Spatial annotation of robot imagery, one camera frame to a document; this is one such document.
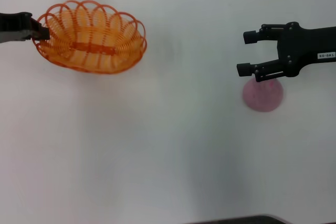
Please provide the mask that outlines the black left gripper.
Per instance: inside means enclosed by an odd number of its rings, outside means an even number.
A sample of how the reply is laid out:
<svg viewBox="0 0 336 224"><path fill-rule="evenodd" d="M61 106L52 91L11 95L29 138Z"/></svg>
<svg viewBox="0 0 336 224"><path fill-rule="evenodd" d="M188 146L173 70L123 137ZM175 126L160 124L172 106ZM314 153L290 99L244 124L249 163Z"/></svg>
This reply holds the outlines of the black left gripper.
<svg viewBox="0 0 336 224"><path fill-rule="evenodd" d="M49 29L33 19L31 13L1 13L1 43L49 39Z"/></svg>

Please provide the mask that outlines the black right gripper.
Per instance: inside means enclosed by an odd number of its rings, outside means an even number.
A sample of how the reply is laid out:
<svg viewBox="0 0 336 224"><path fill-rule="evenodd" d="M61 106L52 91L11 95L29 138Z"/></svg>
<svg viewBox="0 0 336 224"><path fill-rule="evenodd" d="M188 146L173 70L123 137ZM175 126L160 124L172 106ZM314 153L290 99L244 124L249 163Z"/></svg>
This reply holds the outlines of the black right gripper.
<svg viewBox="0 0 336 224"><path fill-rule="evenodd" d="M298 22L262 24L259 30L243 33L245 44L277 41L277 60L263 63L240 63L240 77L254 75L256 82L280 77L296 77L300 70L315 63L335 62L335 27L304 29Z"/></svg>

